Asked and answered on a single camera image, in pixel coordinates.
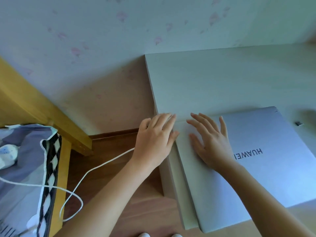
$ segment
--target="finger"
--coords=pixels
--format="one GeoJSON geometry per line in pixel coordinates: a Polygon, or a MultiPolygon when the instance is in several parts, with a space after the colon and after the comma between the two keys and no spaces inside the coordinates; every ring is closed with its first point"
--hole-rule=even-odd
{"type": "Polygon", "coordinates": [[[159,120],[157,121],[155,127],[162,130],[163,126],[165,125],[165,123],[167,122],[167,120],[169,119],[170,116],[171,116],[171,113],[162,114],[160,116],[159,120]]]}
{"type": "Polygon", "coordinates": [[[147,118],[147,119],[142,120],[142,122],[140,123],[140,126],[139,126],[139,130],[143,131],[143,130],[147,129],[147,127],[150,123],[150,120],[151,120],[151,118],[147,118]]]}
{"type": "Polygon", "coordinates": [[[152,118],[152,120],[151,120],[151,122],[150,122],[150,124],[149,124],[148,127],[149,127],[149,128],[154,128],[155,125],[156,125],[156,123],[157,123],[157,121],[159,120],[160,116],[161,116],[161,114],[154,116],[154,117],[152,118]]]}
{"type": "Polygon", "coordinates": [[[204,115],[202,113],[199,113],[199,115],[202,116],[203,118],[207,119],[207,121],[212,125],[214,130],[219,132],[219,128],[218,128],[218,126],[217,126],[215,121],[213,121],[210,117],[208,117],[207,115],[204,115]]]}
{"type": "Polygon", "coordinates": [[[194,113],[191,113],[191,116],[194,119],[196,119],[198,122],[202,123],[206,127],[206,129],[208,130],[209,133],[215,133],[213,126],[211,125],[211,123],[209,123],[209,121],[207,119],[203,118],[200,115],[194,114],[194,113]]]}
{"type": "Polygon", "coordinates": [[[167,143],[167,147],[171,149],[174,141],[176,140],[176,138],[179,136],[180,132],[178,131],[174,131],[172,133],[170,133],[169,135],[169,139],[168,139],[168,143],[167,143]]]}
{"type": "Polygon", "coordinates": [[[199,139],[197,138],[195,134],[190,134],[189,136],[191,139],[191,144],[193,146],[193,149],[200,157],[202,157],[203,152],[205,151],[203,145],[201,144],[201,142],[199,141],[199,139]]]}
{"type": "Polygon", "coordinates": [[[165,132],[170,133],[172,131],[173,125],[176,122],[177,119],[177,115],[173,114],[172,117],[167,121],[167,123],[165,124],[163,130],[165,132]]]}
{"type": "Polygon", "coordinates": [[[186,122],[190,125],[193,125],[197,129],[205,143],[207,141],[207,137],[210,136],[210,133],[207,130],[207,128],[197,120],[186,120],[186,122]]]}
{"type": "Polygon", "coordinates": [[[226,127],[226,123],[223,119],[223,117],[219,117],[219,122],[221,123],[221,133],[223,136],[225,136],[226,138],[228,138],[228,133],[227,133],[227,127],[226,127]]]}

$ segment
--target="baseboard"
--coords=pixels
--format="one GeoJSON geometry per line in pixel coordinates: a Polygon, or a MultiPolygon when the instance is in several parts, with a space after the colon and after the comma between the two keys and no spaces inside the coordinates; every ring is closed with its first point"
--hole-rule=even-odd
{"type": "Polygon", "coordinates": [[[132,133],[137,133],[137,132],[138,132],[138,128],[130,129],[130,130],[124,130],[124,131],[115,131],[115,132],[109,132],[109,133],[102,133],[102,134],[98,134],[98,135],[89,135],[89,137],[92,140],[98,140],[98,139],[113,137],[113,136],[117,136],[117,135],[127,135],[127,134],[132,134],[132,133]]]}

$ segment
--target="laptop lid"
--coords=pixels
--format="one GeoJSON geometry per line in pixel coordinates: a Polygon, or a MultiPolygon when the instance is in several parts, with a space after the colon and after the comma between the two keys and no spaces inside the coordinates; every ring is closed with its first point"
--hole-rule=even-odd
{"type": "MultiPolygon", "coordinates": [[[[220,126],[218,117],[212,117],[220,126]]],[[[316,198],[316,159],[276,107],[223,115],[237,162],[282,205],[290,207],[316,198]]],[[[191,147],[186,122],[174,130],[182,167],[200,229],[211,232],[250,219],[236,192],[208,168],[191,147]]]]}

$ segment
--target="white cable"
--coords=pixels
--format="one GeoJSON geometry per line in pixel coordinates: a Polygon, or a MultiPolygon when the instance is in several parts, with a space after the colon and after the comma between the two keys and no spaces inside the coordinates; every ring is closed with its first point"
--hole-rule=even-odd
{"type": "Polygon", "coordinates": [[[74,195],[75,197],[77,197],[77,198],[79,199],[79,201],[80,201],[80,203],[81,203],[81,206],[80,206],[79,210],[78,210],[76,213],[74,213],[74,214],[73,214],[72,216],[70,216],[69,218],[63,220],[63,222],[65,222],[65,221],[68,221],[68,220],[70,220],[71,218],[73,218],[73,217],[82,209],[82,207],[83,207],[83,201],[82,201],[82,199],[81,199],[77,194],[75,194],[74,192],[76,191],[77,187],[80,185],[81,181],[86,177],[86,175],[87,175],[90,171],[93,171],[93,170],[95,170],[95,169],[97,169],[97,168],[99,168],[99,167],[101,167],[101,166],[103,166],[103,165],[105,165],[105,164],[107,164],[107,163],[109,163],[109,162],[111,162],[111,161],[113,161],[113,160],[115,160],[115,159],[121,157],[122,155],[125,155],[126,153],[128,153],[128,152],[130,152],[130,151],[132,151],[132,150],[134,150],[134,149],[135,149],[135,148],[132,148],[132,149],[130,149],[130,150],[128,150],[128,151],[125,151],[123,154],[120,154],[119,156],[117,156],[117,157],[115,157],[115,158],[113,158],[113,159],[111,159],[111,160],[109,160],[109,161],[107,161],[107,162],[105,162],[105,163],[103,163],[103,164],[101,164],[101,165],[99,165],[99,166],[97,166],[97,167],[94,167],[94,168],[92,168],[91,170],[87,171],[87,172],[84,174],[84,176],[81,178],[81,180],[79,181],[79,183],[77,184],[77,186],[74,188],[74,190],[73,190],[72,192],[69,191],[69,190],[66,190],[66,189],[64,189],[64,188],[54,186],[54,185],[23,184],[23,183],[8,181],[8,180],[3,179],[3,178],[1,178],[1,177],[0,177],[0,180],[3,181],[3,182],[5,182],[5,183],[8,183],[8,184],[24,185],[24,186],[33,186],[33,187],[50,187],[50,188],[56,188],[56,189],[60,189],[60,190],[62,190],[62,191],[66,191],[67,193],[70,194],[70,196],[66,199],[66,201],[65,201],[64,204],[63,204],[63,206],[61,207],[60,212],[59,212],[59,218],[61,218],[61,212],[62,212],[63,208],[65,207],[65,204],[66,204],[67,201],[70,199],[70,197],[71,197],[72,195],[74,195]]]}

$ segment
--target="yellow wooden frame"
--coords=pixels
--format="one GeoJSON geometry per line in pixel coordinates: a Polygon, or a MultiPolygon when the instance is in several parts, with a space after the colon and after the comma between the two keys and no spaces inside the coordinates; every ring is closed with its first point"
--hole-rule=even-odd
{"type": "MultiPolygon", "coordinates": [[[[92,140],[57,106],[0,58],[0,128],[5,125],[38,123],[53,126],[62,136],[57,186],[67,188],[70,151],[92,154],[92,140]]],[[[62,227],[59,211],[66,193],[57,190],[49,237],[62,227]]]]}

